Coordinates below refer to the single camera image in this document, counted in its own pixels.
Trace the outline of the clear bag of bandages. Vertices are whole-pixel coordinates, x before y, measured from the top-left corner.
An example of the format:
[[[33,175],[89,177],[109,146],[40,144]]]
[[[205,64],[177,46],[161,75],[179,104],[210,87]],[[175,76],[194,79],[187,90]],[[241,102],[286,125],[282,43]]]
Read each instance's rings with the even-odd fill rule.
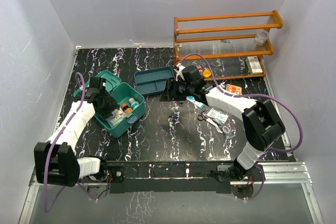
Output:
[[[111,128],[114,128],[117,126],[122,120],[126,117],[126,114],[120,110],[115,109],[112,114],[106,119],[107,123],[111,126]]]

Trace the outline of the brown medicine bottle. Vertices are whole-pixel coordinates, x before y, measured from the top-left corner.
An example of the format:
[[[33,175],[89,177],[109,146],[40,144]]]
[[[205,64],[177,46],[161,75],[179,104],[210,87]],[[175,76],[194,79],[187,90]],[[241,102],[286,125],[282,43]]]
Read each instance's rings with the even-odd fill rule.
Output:
[[[126,115],[131,114],[132,111],[133,111],[133,109],[132,109],[130,106],[128,106],[127,103],[123,103],[121,107],[122,107],[123,112],[124,112]]]

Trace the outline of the clear plastic packet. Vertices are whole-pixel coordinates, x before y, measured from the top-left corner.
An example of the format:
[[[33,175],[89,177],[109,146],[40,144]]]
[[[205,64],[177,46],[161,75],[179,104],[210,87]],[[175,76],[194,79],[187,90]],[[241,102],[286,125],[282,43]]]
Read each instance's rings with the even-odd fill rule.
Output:
[[[205,115],[208,118],[211,118],[214,122],[216,122],[218,125],[224,125],[226,124],[229,115],[227,113],[224,113],[223,111],[215,108],[210,107],[206,112]]]

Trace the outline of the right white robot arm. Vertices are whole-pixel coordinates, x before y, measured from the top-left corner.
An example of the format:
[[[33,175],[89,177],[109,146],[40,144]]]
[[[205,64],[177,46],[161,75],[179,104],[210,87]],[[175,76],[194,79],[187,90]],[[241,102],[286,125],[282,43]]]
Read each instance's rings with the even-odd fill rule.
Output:
[[[185,101],[192,96],[205,105],[226,111],[243,122],[247,142],[226,171],[231,178],[247,180],[253,167],[285,133],[285,126],[269,99],[236,98],[206,82],[196,66],[177,65],[177,78],[168,78],[161,102]]]

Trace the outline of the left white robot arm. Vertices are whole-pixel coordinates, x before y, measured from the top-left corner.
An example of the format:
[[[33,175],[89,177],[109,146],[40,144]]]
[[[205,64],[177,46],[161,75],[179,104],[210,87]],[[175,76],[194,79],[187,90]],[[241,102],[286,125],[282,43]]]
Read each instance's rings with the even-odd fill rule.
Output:
[[[119,104],[111,95],[112,83],[105,78],[92,77],[71,105],[58,130],[44,143],[34,147],[37,181],[41,184],[74,186],[80,179],[91,176],[96,181],[108,177],[104,158],[76,158],[75,148],[88,122],[99,115],[112,116]]]

